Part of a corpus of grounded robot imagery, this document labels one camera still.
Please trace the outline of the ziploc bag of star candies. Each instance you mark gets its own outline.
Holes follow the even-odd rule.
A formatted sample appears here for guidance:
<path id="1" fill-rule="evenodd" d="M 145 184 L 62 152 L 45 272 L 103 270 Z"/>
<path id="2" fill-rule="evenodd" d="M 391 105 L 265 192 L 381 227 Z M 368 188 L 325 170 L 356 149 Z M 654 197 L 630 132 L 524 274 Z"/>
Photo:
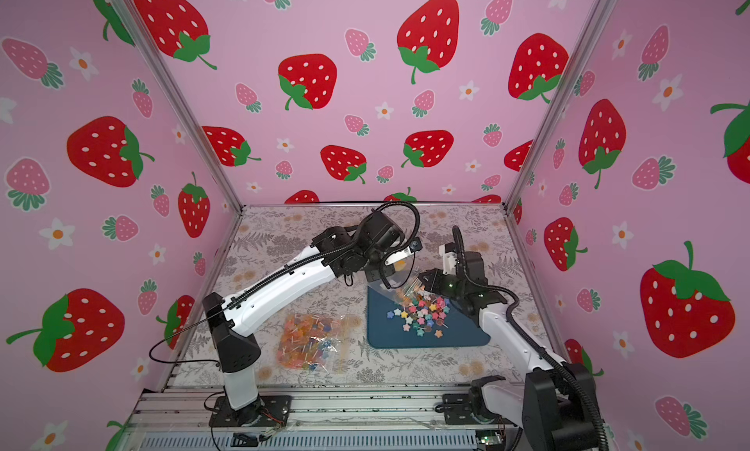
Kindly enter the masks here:
<path id="1" fill-rule="evenodd" d="M 406 275 L 407 273 L 397 273 L 396 278 L 390 280 L 390 288 L 387 288 L 382 281 L 374 283 L 370 288 L 397 305 L 417 306 L 428 292 L 415 273 L 412 273 L 410 277 L 406 277 Z"/>

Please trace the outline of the ziploc bag of lollipops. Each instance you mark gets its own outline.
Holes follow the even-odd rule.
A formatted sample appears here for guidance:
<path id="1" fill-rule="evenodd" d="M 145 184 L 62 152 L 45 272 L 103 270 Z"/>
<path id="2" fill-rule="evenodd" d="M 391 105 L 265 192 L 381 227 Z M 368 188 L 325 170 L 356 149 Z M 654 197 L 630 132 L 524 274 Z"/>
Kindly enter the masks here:
<path id="1" fill-rule="evenodd" d="M 277 363 L 289 370 L 332 373 L 347 334 L 343 316 L 289 314 L 277 346 Z"/>

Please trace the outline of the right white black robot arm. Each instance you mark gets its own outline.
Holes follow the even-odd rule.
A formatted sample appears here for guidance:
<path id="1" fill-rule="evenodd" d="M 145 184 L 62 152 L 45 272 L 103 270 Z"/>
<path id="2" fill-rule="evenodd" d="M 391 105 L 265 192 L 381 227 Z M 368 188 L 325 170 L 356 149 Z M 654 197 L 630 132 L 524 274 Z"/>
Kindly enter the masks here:
<path id="1" fill-rule="evenodd" d="M 449 243 L 441 247 L 441 259 L 440 269 L 420 273 L 424 288 L 471 318 L 523 375 L 520 387 L 481 380 L 477 414 L 517 425 L 533 450 L 609 449 L 595 380 L 586 367 L 565 361 L 514 318 L 519 296 L 489 284 L 480 253 Z"/>

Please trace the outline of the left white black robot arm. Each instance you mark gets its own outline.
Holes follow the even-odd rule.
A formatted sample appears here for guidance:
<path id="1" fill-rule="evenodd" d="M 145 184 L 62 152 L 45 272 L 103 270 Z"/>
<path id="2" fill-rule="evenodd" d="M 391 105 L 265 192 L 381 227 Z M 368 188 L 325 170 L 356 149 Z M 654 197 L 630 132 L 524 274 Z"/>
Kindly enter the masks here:
<path id="1" fill-rule="evenodd" d="M 230 411 L 258 415 L 264 407 L 256 385 L 254 365 L 261 348 L 255 332 L 270 317 L 308 292 L 337 278 L 353 279 L 360 271 L 368 280 L 389 286 L 392 265 L 421 250 L 418 210 L 402 203 L 414 217 L 412 231 L 406 234 L 385 214 L 393 205 L 377 207 L 355 226 L 327 228 L 297 257 L 248 288 L 204 297 L 203 310 Z"/>

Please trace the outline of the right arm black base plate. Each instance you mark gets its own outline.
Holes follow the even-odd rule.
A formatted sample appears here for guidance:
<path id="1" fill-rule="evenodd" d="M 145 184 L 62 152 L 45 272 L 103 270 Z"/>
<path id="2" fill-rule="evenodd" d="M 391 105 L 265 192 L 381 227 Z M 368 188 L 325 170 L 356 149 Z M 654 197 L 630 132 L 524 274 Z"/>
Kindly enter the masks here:
<path id="1" fill-rule="evenodd" d="M 472 394 L 444 394 L 434 410 L 443 415 L 447 425 L 515 426 L 507 418 L 491 412 L 476 411 Z"/>

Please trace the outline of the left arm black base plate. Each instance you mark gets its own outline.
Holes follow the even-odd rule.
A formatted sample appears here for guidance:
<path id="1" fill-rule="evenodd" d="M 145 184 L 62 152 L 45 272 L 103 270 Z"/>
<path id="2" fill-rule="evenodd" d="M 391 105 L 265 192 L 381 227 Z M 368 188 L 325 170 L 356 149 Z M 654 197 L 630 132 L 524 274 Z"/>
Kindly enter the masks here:
<path id="1" fill-rule="evenodd" d="M 292 396 L 259 396 L 255 402 L 234 410 L 226 396 L 219 396 L 215 405 L 209 408 L 212 428 L 238 427 L 285 427 Z"/>

